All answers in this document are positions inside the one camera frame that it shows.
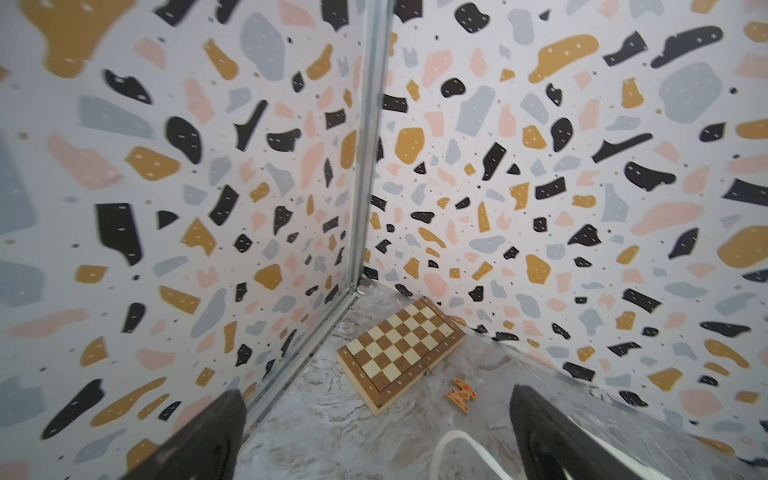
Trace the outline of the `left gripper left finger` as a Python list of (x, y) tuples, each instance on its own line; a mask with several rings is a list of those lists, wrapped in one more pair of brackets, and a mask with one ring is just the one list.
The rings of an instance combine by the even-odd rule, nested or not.
[(231, 480), (243, 441), (246, 413), (240, 391), (224, 392), (124, 477)]

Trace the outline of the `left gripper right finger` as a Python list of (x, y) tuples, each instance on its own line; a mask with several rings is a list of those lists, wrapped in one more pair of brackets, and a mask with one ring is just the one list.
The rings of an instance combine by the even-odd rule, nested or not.
[(638, 479), (532, 387), (516, 385), (509, 414), (529, 479)]

